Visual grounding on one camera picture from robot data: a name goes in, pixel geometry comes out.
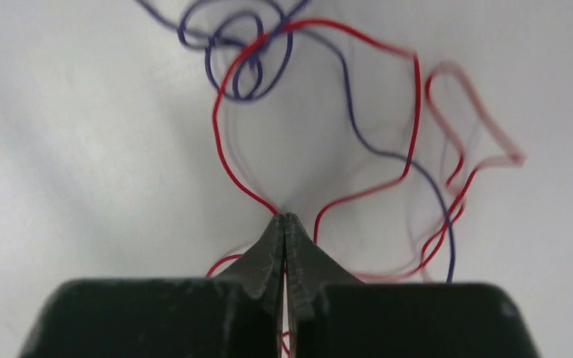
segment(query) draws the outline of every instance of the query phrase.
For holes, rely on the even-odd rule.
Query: blurred red wire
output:
[[[438,77],[439,75],[450,74],[453,75],[459,82],[462,88],[464,89],[465,93],[469,97],[473,108],[475,109],[476,114],[478,115],[479,119],[482,121],[486,129],[489,133],[493,136],[495,141],[498,145],[504,150],[505,154],[503,155],[494,155],[491,157],[484,158],[481,160],[471,171],[469,176],[466,179],[464,186],[460,189],[454,188],[451,183],[453,180],[458,176],[460,173],[464,161],[465,161],[465,152],[464,152],[464,144],[458,134],[452,129],[451,125],[447,121],[447,119],[443,116],[440,112],[439,108],[434,103],[432,96],[431,96],[431,85],[433,80]],[[438,126],[440,126],[441,130],[445,133],[448,140],[450,140],[456,150],[458,151],[459,158],[458,164],[456,168],[451,173],[447,181],[445,182],[445,186],[447,189],[452,192],[452,194],[456,195],[454,202],[449,207],[449,214],[453,215],[454,211],[458,209],[456,215],[451,220],[452,224],[457,222],[458,219],[462,216],[465,210],[464,204],[464,196],[466,192],[469,190],[469,186],[471,182],[475,178],[475,175],[483,169],[488,168],[495,168],[495,167],[505,167],[505,166],[522,166],[525,161],[525,155],[521,149],[511,140],[511,138],[506,135],[506,133],[497,125],[495,120],[489,115],[484,107],[482,101],[480,100],[480,96],[478,92],[473,87],[473,84],[469,80],[469,77],[465,74],[462,68],[457,65],[456,63],[452,62],[443,62],[436,66],[428,76],[427,82],[425,84],[425,98],[430,108],[431,112],[433,113],[433,117],[436,120]],[[447,225],[443,223],[442,227],[438,232],[436,232],[433,236],[431,236],[427,242],[423,245],[421,250],[421,262],[417,268],[414,270],[401,275],[376,275],[376,274],[359,274],[359,277],[365,278],[367,280],[402,280],[404,278],[411,277],[415,273],[421,271],[436,255],[438,250],[442,247],[442,244],[445,240],[445,233],[447,232]],[[440,235],[438,243],[436,247],[432,250],[432,252],[425,258],[425,255],[429,249],[431,243]]]
[[[287,344],[284,343],[284,339],[285,339],[286,337],[288,337],[289,334],[290,334],[289,331],[282,333],[282,349],[284,349],[284,353],[286,353],[286,356],[287,356],[287,357],[290,357],[290,356],[291,356],[291,350],[289,349],[289,347],[287,347]]]

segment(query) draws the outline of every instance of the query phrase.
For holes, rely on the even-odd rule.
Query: blue wire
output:
[[[243,49],[247,45],[244,41],[237,39],[235,37],[225,36],[223,33],[224,31],[234,24],[236,21],[249,18],[254,20],[256,24],[257,36],[259,37],[264,33],[264,27],[262,23],[262,19],[260,15],[251,11],[251,10],[241,10],[236,13],[231,14],[225,20],[223,20],[222,24],[214,31],[213,34],[208,34],[206,32],[196,30],[196,29],[189,29],[187,27],[187,22],[192,16],[192,13],[199,9],[201,6],[205,6],[209,3],[223,1],[223,0],[197,0],[193,4],[191,4],[187,9],[184,15],[181,17],[180,25],[176,25],[174,22],[164,18],[161,13],[155,9],[147,0],[135,0],[139,4],[141,4],[150,15],[156,19],[162,26],[168,28],[172,31],[175,31],[179,37],[179,41],[182,45],[186,46],[195,51],[205,51],[205,72],[207,73],[207,78],[212,84],[215,89],[219,89],[219,85],[214,78],[213,71],[212,71],[212,53],[213,50],[218,48],[239,48]],[[265,41],[264,45],[262,45],[258,50],[254,53],[250,54],[238,69],[235,71],[234,76],[232,77],[232,94],[225,93],[225,97],[232,100],[232,101],[256,101],[258,99],[263,98],[269,92],[273,90],[275,85],[279,82],[282,75],[284,74],[284,70],[286,69],[292,54],[292,47],[293,47],[293,31],[289,31],[286,33],[281,33],[282,28],[300,11],[302,11],[307,5],[309,0],[301,0],[289,13],[284,13],[284,11],[280,8],[280,6],[274,2],[273,0],[255,0],[263,4],[267,4],[272,7],[275,12],[278,14],[280,18],[280,22],[275,26],[272,30],[271,34]],[[355,119],[354,115],[354,106],[353,106],[353,99],[352,99],[352,91],[351,91],[351,84],[350,84],[350,75],[348,73],[348,64],[346,63],[345,57],[341,50],[337,48],[332,42],[330,42],[325,37],[309,30],[299,30],[300,34],[303,34],[310,39],[322,44],[329,50],[331,50],[338,58],[342,64],[343,76],[344,76],[344,85],[345,85],[345,97],[346,97],[346,106],[348,109],[348,116],[350,118],[350,123],[352,126],[352,130],[354,131],[355,135],[359,142],[370,152],[375,155],[381,157],[390,157],[396,160],[401,160],[405,163],[409,163],[414,169],[418,170],[419,173],[425,177],[428,181],[430,186],[432,187],[436,197],[438,199],[440,208],[442,210],[442,216],[445,218],[445,223],[448,228],[448,236],[449,236],[449,252],[450,252],[450,259],[449,259],[449,268],[447,273],[447,282],[450,283],[454,277],[454,270],[456,266],[456,245],[455,245],[455,238],[454,238],[454,228],[453,224],[451,223],[451,216],[449,215],[449,211],[447,205],[445,203],[444,198],[442,197],[442,193],[438,189],[438,185],[436,181],[429,175],[428,171],[421,166],[415,160],[410,160],[408,157],[404,156],[403,154],[399,154],[394,151],[386,151],[383,149],[379,149],[372,144],[370,144],[357,126],[357,120]],[[197,40],[201,40],[204,43],[189,43],[187,41],[186,36],[195,37]],[[261,90],[260,93],[257,93],[260,86],[263,83],[263,65],[260,60],[262,53],[267,51],[271,41],[275,40],[280,36],[286,36],[286,51],[284,54],[284,59],[278,72],[274,76],[273,80],[269,82],[269,84],[265,87],[265,89]],[[255,83],[251,90],[248,91],[245,95],[241,95],[239,90],[239,80],[242,69],[248,67],[251,70],[255,70]]]

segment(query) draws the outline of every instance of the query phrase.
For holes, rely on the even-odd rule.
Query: red wire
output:
[[[220,265],[223,265],[225,263],[230,262],[231,260],[237,260],[239,257],[241,257],[241,254],[236,254],[236,255],[230,255],[230,256],[226,256],[223,257],[222,259],[216,261],[216,263],[214,265],[212,265],[212,267],[210,268],[210,270],[207,272],[207,274],[205,275],[205,277],[212,277],[212,274],[214,274],[214,271],[216,271],[216,269],[218,267],[220,267]]]
[[[288,337],[289,334],[290,334],[289,331],[282,333],[282,349],[284,349],[284,353],[286,353],[286,356],[287,356],[287,357],[290,357],[290,356],[291,356],[291,350],[289,349],[289,347],[287,347],[287,344],[284,343],[284,339],[285,339],[286,337]]]
[[[410,140],[410,148],[407,151],[407,162],[405,163],[405,168],[403,169],[403,172],[401,173],[401,175],[398,176],[398,178],[396,178],[394,180],[391,180],[387,183],[383,183],[383,184],[380,184],[377,186],[373,186],[369,189],[366,189],[366,190],[363,190],[361,192],[357,192],[357,193],[345,196],[343,198],[339,198],[337,200],[334,200],[334,201],[326,204],[326,206],[323,207],[319,211],[319,213],[317,214],[317,217],[315,218],[315,227],[313,229],[313,242],[315,242],[316,244],[317,244],[317,241],[319,239],[319,224],[322,222],[322,217],[324,216],[324,214],[327,211],[329,211],[330,208],[336,207],[337,205],[341,205],[344,203],[348,203],[349,201],[354,201],[354,200],[357,200],[360,198],[364,198],[364,197],[369,196],[371,194],[374,194],[376,192],[380,192],[382,190],[389,189],[389,188],[392,188],[396,185],[399,185],[406,178],[407,174],[410,172],[411,161],[412,161],[412,158],[414,156],[414,149],[416,147],[416,140],[417,140],[418,135],[419,135],[419,126],[420,126],[420,119],[421,119],[421,107],[422,107],[421,69],[420,69],[419,57],[416,53],[407,52],[406,54],[399,54],[399,55],[402,57],[412,58],[412,60],[414,62],[414,85],[416,87],[414,126],[412,129],[412,139]]]
[[[344,31],[347,34],[350,34],[350,35],[358,38],[359,40],[362,40],[362,41],[374,46],[375,48],[379,48],[380,50],[383,50],[383,51],[388,51],[392,54],[397,54],[398,56],[401,56],[401,57],[413,59],[415,80],[416,80],[416,113],[415,113],[415,120],[414,120],[414,132],[412,135],[412,142],[410,143],[410,155],[408,155],[408,157],[411,158],[411,156],[413,155],[414,146],[416,144],[416,137],[418,135],[420,109],[421,109],[421,94],[422,94],[419,60],[418,60],[418,57],[416,56],[416,53],[414,51],[407,50],[405,48],[389,45],[389,44],[383,43],[381,41],[375,40],[375,39],[359,32],[359,31],[357,31],[357,30],[355,30],[355,29],[353,29],[347,25],[344,25],[342,23],[335,22],[335,21],[329,20],[329,19],[298,20],[298,21],[291,22],[291,23],[285,25],[282,29],[282,32],[290,32],[290,31],[298,30],[300,28],[305,28],[305,27],[314,26],[314,25],[336,28],[338,30]],[[225,95],[225,90],[227,89],[228,82],[229,82],[232,74],[234,73],[234,70],[252,52],[256,51],[260,46],[262,46],[262,44],[264,44],[264,42],[269,38],[269,35],[270,35],[270,33],[262,34],[251,45],[245,47],[240,52],[240,54],[238,54],[238,56],[234,59],[232,64],[229,66],[228,70],[225,72],[223,82],[221,83],[218,95],[216,96],[216,101],[214,103],[214,108],[213,108],[213,112],[212,112],[212,126],[214,129],[214,138],[216,140],[216,150],[218,152],[221,164],[223,165],[223,169],[225,169],[225,172],[227,172],[229,178],[234,182],[234,184],[236,184],[236,186],[238,186],[238,188],[240,190],[242,190],[245,194],[247,194],[249,197],[253,198],[258,203],[262,204],[264,207],[269,209],[269,211],[271,211],[272,214],[275,215],[275,214],[278,214],[278,210],[275,207],[273,207],[267,200],[256,195],[250,189],[248,189],[245,185],[243,185],[238,180],[236,175],[232,172],[227,160],[225,159],[225,154],[223,152],[223,147],[222,147],[222,143],[221,143],[221,135],[219,132],[219,122],[218,122],[219,108],[220,108],[220,105],[222,103],[223,97]],[[358,198],[362,198],[364,196],[371,195],[372,193],[375,193],[375,192],[387,189],[391,186],[394,186],[394,185],[400,183],[405,178],[405,176],[407,176],[408,171],[409,171],[409,165],[406,165],[406,169],[404,170],[404,173],[400,178],[393,180],[392,182],[372,187],[372,188],[364,190],[362,192],[358,192],[357,194],[353,194],[353,195],[338,199],[337,201],[330,203],[324,209],[322,209],[322,211],[318,215],[318,218],[316,220],[316,227],[319,226],[319,220],[321,219],[322,215],[324,214],[324,212],[326,210],[330,209],[331,207],[333,207],[335,205],[339,205],[339,204],[345,203],[347,201],[356,200]]]

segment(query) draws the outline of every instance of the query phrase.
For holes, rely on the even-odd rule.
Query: thin wire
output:
[[[480,96],[478,95],[477,91],[473,87],[473,84],[471,83],[465,72],[462,70],[462,68],[456,63],[451,63],[451,62],[440,63],[432,70],[432,72],[428,76],[427,82],[425,84],[425,97],[427,99],[427,104],[431,112],[433,113],[433,117],[436,120],[436,123],[438,124],[438,126],[441,127],[443,132],[445,132],[445,135],[453,143],[454,147],[458,150],[459,154],[459,159],[458,159],[458,164],[456,165],[456,169],[451,173],[451,175],[445,182],[445,185],[447,187],[451,186],[451,182],[455,179],[456,176],[458,176],[460,170],[463,168],[463,164],[465,163],[465,151],[462,144],[462,140],[460,140],[460,137],[449,125],[449,122],[440,112],[439,108],[436,106],[435,102],[432,99],[431,85],[433,83],[433,80],[437,78],[439,75],[452,75],[460,82],[460,85],[462,86],[463,90],[469,97],[469,100],[472,103],[479,120],[482,122],[482,124],[484,124],[486,129],[489,131],[489,133],[493,136],[498,145],[505,152],[504,155],[494,155],[491,157],[484,158],[471,170],[471,173],[469,173],[466,182],[458,192],[456,198],[454,199],[454,202],[449,207],[448,212],[450,215],[453,214],[453,212],[456,209],[458,209],[456,215],[452,220],[452,222],[455,223],[464,213],[465,210],[464,197],[467,191],[469,190],[469,187],[471,186],[471,183],[475,178],[475,175],[479,171],[483,169],[496,168],[496,167],[513,167],[513,166],[521,167],[525,161],[525,154],[514,143],[514,141],[512,141],[511,138],[509,138],[508,135],[506,135],[506,133],[497,125],[495,120],[489,115],[488,111],[484,107],[484,104],[480,100]],[[442,246],[445,238],[445,232],[447,231],[447,229],[448,226],[444,224],[440,228],[440,230],[436,232],[433,236],[431,236],[427,240],[427,242],[423,245],[421,251],[422,262],[417,269],[409,272],[408,274],[394,277],[380,276],[373,274],[363,274],[363,276],[370,280],[390,280],[390,279],[398,280],[406,278],[408,277],[408,275],[412,275],[413,273],[420,271],[422,268],[426,266],[426,262],[429,262],[429,260],[436,254],[436,252],[438,252],[438,250]],[[440,238],[436,243],[436,247],[432,250],[431,254],[428,255],[425,260],[423,260],[430,245],[438,237],[438,235],[440,235]]]
[[[235,254],[235,255],[230,255],[230,256],[226,256],[223,257],[222,259],[216,261],[216,263],[214,265],[212,265],[212,267],[210,268],[210,270],[207,272],[207,274],[205,275],[205,277],[212,277],[212,275],[214,274],[214,271],[216,271],[216,269],[218,267],[220,267],[221,265],[228,263],[232,260],[238,260],[242,255],[241,254]]]
[[[305,19],[305,20],[299,20],[297,22],[291,22],[289,23],[287,26],[284,27],[283,31],[292,31],[292,30],[297,30],[300,28],[305,28],[307,26],[311,26],[311,25],[317,25],[317,26],[326,26],[326,27],[331,27],[331,28],[336,28],[339,29],[341,31],[344,31],[350,35],[355,36],[356,38],[365,41],[371,45],[373,45],[376,48],[379,48],[381,50],[384,51],[388,51],[391,52],[393,54],[398,54],[401,55],[403,57],[411,57],[413,59],[414,62],[414,68],[415,68],[415,79],[416,79],[416,86],[417,86],[417,93],[416,93],[416,116],[415,116],[415,122],[414,122],[414,131],[412,134],[412,140],[410,142],[410,150],[408,153],[407,157],[403,157],[401,154],[398,153],[394,153],[394,152],[388,152],[388,151],[382,151],[372,145],[370,145],[361,135],[361,132],[359,131],[359,128],[356,125],[355,121],[351,121],[352,122],[352,126],[353,126],[353,130],[355,131],[355,134],[357,135],[357,138],[359,139],[359,141],[362,142],[362,144],[364,146],[366,146],[370,151],[373,151],[379,155],[385,155],[388,157],[396,157],[399,159],[405,159],[407,161],[406,164],[406,168],[403,172],[403,174],[399,177],[396,178],[395,180],[390,181],[389,183],[385,183],[385,184],[381,184],[380,186],[375,186],[372,187],[370,189],[364,190],[362,192],[358,192],[356,194],[353,195],[349,195],[346,196],[344,198],[335,200],[333,202],[331,202],[330,204],[328,204],[326,207],[324,207],[322,209],[322,211],[320,211],[320,214],[318,214],[317,220],[316,220],[316,230],[315,232],[318,233],[319,232],[319,221],[321,220],[321,217],[323,216],[323,214],[330,209],[331,207],[334,207],[336,205],[339,204],[343,204],[345,202],[348,201],[352,201],[352,200],[356,200],[358,198],[362,198],[364,196],[367,195],[371,195],[374,192],[377,191],[381,191],[383,189],[387,189],[390,188],[394,185],[399,184],[400,182],[403,181],[403,179],[407,176],[407,173],[410,170],[410,167],[412,165],[414,165],[416,167],[417,170],[419,170],[419,172],[421,172],[421,174],[423,174],[430,182],[430,184],[432,185],[432,187],[436,190],[436,192],[438,193],[438,197],[439,197],[439,201],[442,205],[442,207],[445,209],[446,211],[446,204],[444,202],[444,199],[442,198],[442,195],[439,193],[439,190],[437,189],[437,185],[436,182],[433,180],[433,178],[431,178],[431,176],[427,173],[427,171],[422,168],[418,163],[414,162],[411,160],[411,157],[413,155],[413,150],[414,147],[416,145],[416,137],[418,134],[418,129],[419,129],[419,121],[420,121],[420,106],[421,106],[421,92],[422,92],[422,84],[421,84],[421,78],[420,78],[420,67],[419,67],[419,61],[418,58],[416,56],[416,54],[412,53],[411,51],[402,49],[402,48],[398,48],[392,45],[387,45],[386,43],[382,43],[379,42],[377,40],[372,39],[371,37],[366,36],[365,34],[360,33],[359,31],[354,30],[353,28],[350,28],[344,24],[340,24],[338,22],[334,22],[332,20],[327,20],[327,19]],[[254,43],[252,43],[251,45],[249,45],[248,47],[244,48],[241,53],[236,57],[236,59],[234,59],[234,61],[232,62],[230,68],[227,70],[227,72],[225,73],[225,76],[223,78],[223,82],[221,84],[221,87],[219,89],[219,94],[216,97],[216,101],[214,104],[214,109],[213,109],[213,113],[212,113],[212,124],[213,124],[213,129],[214,129],[214,135],[216,138],[216,148],[217,151],[219,153],[219,158],[221,159],[221,163],[223,165],[223,167],[225,168],[225,171],[228,173],[228,175],[230,175],[231,180],[245,193],[247,193],[249,196],[251,196],[254,200],[258,201],[259,203],[261,203],[262,205],[268,207],[270,210],[275,210],[273,207],[270,206],[269,203],[267,203],[264,199],[258,197],[257,195],[255,195],[253,192],[251,192],[249,189],[247,189],[243,184],[241,184],[238,179],[236,178],[236,176],[234,175],[234,173],[231,171],[231,169],[229,168],[229,165],[227,163],[227,160],[225,159],[225,156],[223,154],[222,151],[222,145],[221,145],[221,139],[220,139],[220,133],[219,133],[219,124],[218,124],[218,112],[219,112],[219,107],[222,103],[222,99],[224,97],[225,94],[225,88],[227,86],[227,83],[230,79],[230,77],[232,76],[232,73],[234,72],[236,66],[238,66],[241,62],[243,62],[243,59],[248,56],[249,53],[252,53],[253,51],[255,51],[256,48],[259,48],[265,41],[267,41],[267,39],[269,38],[270,34],[264,34],[261,37],[259,37]],[[349,106],[349,112],[352,113],[353,110],[351,108],[351,102],[348,102],[348,106]],[[447,228],[451,227],[451,220],[449,219],[449,217],[445,216],[447,218]],[[447,274],[447,282],[451,282],[452,278],[453,278],[453,273],[454,273],[454,268],[455,268],[455,242],[454,242],[454,236],[453,236],[453,232],[452,230],[448,230],[449,234],[450,234],[450,245],[451,245],[451,250],[450,250],[450,255],[451,255],[451,259],[450,259],[450,268],[448,270],[448,274]],[[431,260],[431,258],[433,258],[433,255],[430,256],[430,258],[427,260],[427,263],[429,262],[429,260]]]
[[[170,26],[172,24],[172,22],[165,20],[163,18],[163,16],[161,16],[151,5],[147,4],[145,2],[145,0],[136,0],[136,1],[138,3],[140,3],[158,22],[160,22],[162,25],[166,26],[167,28],[172,28],[172,26]],[[197,49],[197,50],[199,50],[199,49],[205,50],[206,73],[207,73],[208,78],[210,79],[210,82],[215,87],[216,87],[216,81],[213,79],[213,74],[212,74],[212,69],[211,69],[212,50],[217,48],[217,47],[231,47],[231,46],[242,48],[240,55],[231,64],[231,67],[228,70],[228,73],[226,74],[226,76],[222,82],[222,85],[219,88],[219,95],[217,96],[216,103],[214,106],[213,127],[214,127],[215,139],[216,139],[216,147],[217,147],[217,151],[219,153],[219,159],[221,160],[221,163],[222,163],[225,171],[227,172],[230,179],[234,182],[234,184],[239,189],[241,189],[245,194],[247,194],[248,196],[253,198],[255,201],[257,201],[260,204],[262,204],[263,206],[265,206],[273,214],[277,214],[278,210],[275,207],[273,207],[267,200],[261,198],[259,195],[256,195],[251,190],[249,190],[247,187],[245,187],[237,179],[237,177],[235,176],[235,174],[232,172],[231,168],[229,167],[227,160],[225,159],[225,155],[223,153],[222,144],[221,144],[219,128],[218,128],[218,119],[217,119],[218,107],[220,106],[222,97],[226,97],[226,98],[229,98],[229,99],[232,99],[235,101],[254,101],[254,100],[257,100],[257,99],[265,96],[271,89],[274,88],[274,86],[276,85],[276,83],[278,82],[278,80],[280,79],[282,74],[284,73],[284,69],[286,68],[286,65],[290,59],[290,54],[291,54],[291,49],[292,49],[292,33],[293,33],[293,31],[301,30],[302,28],[307,27],[309,25],[318,25],[318,26],[327,26],[327,27],[337,28],[341,31],[344,31],[344,32],[354,36],[354,37],[359,38],[360,40],[362,40],[364,42],[369,43],[370,45],[373,45],[376,48],[379,48],[383,51],[388,51],[392,54],[396,54],[396,55],[401,56],[401,57],[405,57],[407,59],[411,59],[413,61],[414,69],[415,69],[415,90],[416,90],[415,119],[414,119],[412,139],[410,141],[410,148],[408,150],[407,157],[405,157],[402,154],[395,153],[392,151],[380,150],[379,148],[374,147],[373,145],[371,145],[370,143],[368,143],[365,140],[365,138],[363,137],[363,135],[360,132],[360,129],[357,126],[357,123],[356,123],[356,120],[354,117],[353,102],[352,102],[352,96],[351,96],[351,90],[350,90],[350,80],[349,80],[349,76],[348,76],[348,67],[347,67],[347,64],[345,62],[345,58],[344,58],[342,52],[334,44],[332,44],[330,41],[326,40],[324,37],[312,32],[312,31],[302,31],[302,33],[304,35],[312,38],[313,40],[315,40],[315,41],[321,43],[322,45],[325,45],[327,48],[329,48],[333,53],[335,53],[338,56],[338,58],[342,62],[342,68],[343,68],[343,72],[344,72],[344,81],[345,81],[345,93],[346,93],[346,99],[347,99],[348,113],[349,113],[350,119],[351,119],[351,126],[353,127],[353,130],[354,130],[355,134],[357,135],[357,138],[359,139],[361,144],[364,145],[366,147],[366,149],[368,149],[370,152],[372,152],[376,155],[380,155],[380,156],[384,156],[384,157],[391,157],[391,158],[395,158],[397,160],[403,160],[404,162],[406,162],[406,166],[404,168],[403,173],[398,178],[396,178],[395,180],[391,180],[388,183],[383,183],[381,185],[374,186],[372,188],[363,190],[363,191],[355,193],[353,195],[348,195],[344,198],[337,199],[335,201],[332,201],[331,203],[329,203],[325,207],[323,207],[322,210],[320,210],[319,214],[316,217],[315,230],[314,230],[314,234],[313,234],[313,241],[315,243],[317,243],[317,239],[318,239],[318,235],[319,235],[320,221],[321,221],[323,215],[330,208],[335,207],[335,206],[340,205],[340,204],[347,203],[349,201],[353,201],[353,200],[357,200],[359,198],[366,197],[368,195],[374,194],[374,193],[379,192],[381,190],[385,190],[385,189],[388,189],[388,188],[391,188],[395,185],[400,184],[400,182],[402,182],[406,178],[407,174],[409,173],[410,167],[413,166],[417,170],[419,170],[419,172],[428,179],[430,185],[433,187],[434,192],[436,193],[436,196],[438,197],[439,202],[441,204],[442,211],[443,211],[443,217],[445,217],[445,221],[448,224],[448,229],[449,229],[448,232],[449,232],[449,236],[450,236],[450,246],[451,246],[451,250],[450,250],[451,259],[450,259],[450,269],[448,270],[448,282],[451,282],[451,279],[453,277],[454,266],[455,266],[455,244],[454,244],[453,228],[451,227],[451,220],[448,217],[445,202],[442,199],[442,195],[440,194],[435,181],[430,177],[430,175],[427,173],[427,171],[425,169],[423,169],[417,162],[412,160],[414,148],[416,145],[416,138],[418,136],[419,121],[420,121],[420,110],[421,110],[421,106],[422,106],[422,83],[421,83],[421,76],[420,76],[419,61],[418,61],[418,58],[416,56],[416,53],[414,51],[411,51],[411,50],[399,48],[398,46],[387,45],[385,43],[379,42],[379,41],[374,40],[371,37],[368,37],[365,34],[362,34],[359,31],[356,31],[356,30],[354,30],[354,29],[352,29],[352,28],[350,28],[344,24],[340,24],[338,22],[334,22],[331,20],[311,19],[311,20],[304,20],[304,21],[299,21],[299,22],[294,22],[294,23],[287,23],[292,16],[294,16],[297,12],[301,11],[306,6],[306,4],[308,3],[307,0],[300,1],[289,12],[288,15],[285,15],[284,12],[280,9],[280,7],[276,3],[274,3],[273,1],[257,0],[259,2],[262,2],[262,3],[265,3],[265,4],[272,6],[274,8],[274,10],[278,13],[278,15],[281,19],[280,23],[274,29],[274,31],[267,33],[267,34],[263,33],[263,25],[262,25],[262,21],[261,21],[260,17],[256,13],[253,13],[249,10],[239,11],[239,12],[234,13],[234,14],[230,15],[229,17],[227,17],[223,21],[223,23],[217,28],[217,30],[214,32],[214,34],[212,34],[212,35],[209,35],[203,31],[198,31],[195,29],[188,29],[187,28],[187,21],[191,17],[192,12],[202,5],[205,5],[205,4],[208,4],[211,2],[215,2],[215,1],[218,1],[218,0],[200,0],[200,1],[197,1],[196,3],[190,5],[190,7],[187,9],[186,13],[182,16],[181,23],[177,29],[177,33],[179,36],[179,40],[186,47],[192,48],[192,49]],[[245,17],[251,18],[255,21],[256,27],[257,27],[258,38],[254,43],[243,48],[244,42],[242,40],[238,40],[238,39],[233,38],[233,37],[225,37],[223,35],[223,32],[229,25],[231,25],[235,21],[237,21],[239,19],[243,19]],[[205,44],[193,45],[193,44],[188,43],[187,39],[186,39],[187,34],[190,34],[194,37],[197,37],[197,38],[203,40],[205,42]],[[270,44],[270,42],[274,38],[276,38],[277,36],[280,36],[282,34],[286,34],[286,36],[287,36],[287,48],[286,48],[287,50],[286,50],[286,54],[285,54],[285,58],[283,60],[283,63],[281,65],[280,69],[278,70],[278,73],[274,77],[274,79],[270,82],[270,84],[260,94],[256,94],[255,92],[260,88],[262,81],[263,81],[263,67],[262,67],[262,64],[260,62],[260,53],[266,50],[266,48],[268,47],[268,45]],[[240,76],[240,73],[242,71],[242,68],[245,65],[248,65],[250,68],[256,70],[256,74],[257,74],[256,79],[257,80],[256,80],[256,84],[254,85],[254,88],[247,95],[242,96],[239,93],[238,82],[239,82],[239,76]],[[234,94],[230,95],[230,94],[226,93],[226,88],[227,88],[228,80],[232,76],[232,72],[234,72],[234,77],[232,78],[232,83],[233,83],[232,87],[234,90]]]
[[[286,353],[287,357],[291,356],[291,350],[287,347],[287,344],[284,342],[284,339],[288,337],[291,333],[289,331],[282,333],[282,349],[284,349],[284,353]]]

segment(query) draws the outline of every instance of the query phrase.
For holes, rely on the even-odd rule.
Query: white surface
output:
[[[162,6],[175,18],[184,4]],[[306,15],[414,47],[425,72],[445,59],[465,66],[529,158],[472,187],[457,279],[503,286],[543,355],[573,357],[573,1],[313,0]],[[360,122],[404,150],[407,71],[334,38],[352,53]],[[336,61],[299,39],[271,96],[228,105],[231,140],[262,190],[309,229],[331,198],[401,168],[361,163],[339,85]],[[258,236],[270,215],[219,165],[213,97],[202,55],[132,1],[0,1],[0,357],[16,355],[61,281],[203,275]],[[423,120],[419,159],[437,172],[442,138]],[[365,174],[345,179],[356,166]],[[331,211],[323,248],[356,269],[404,263],[407,217],[419,232],[436,212],[419,183]],[[433,276],[444,277],[446,259]]]

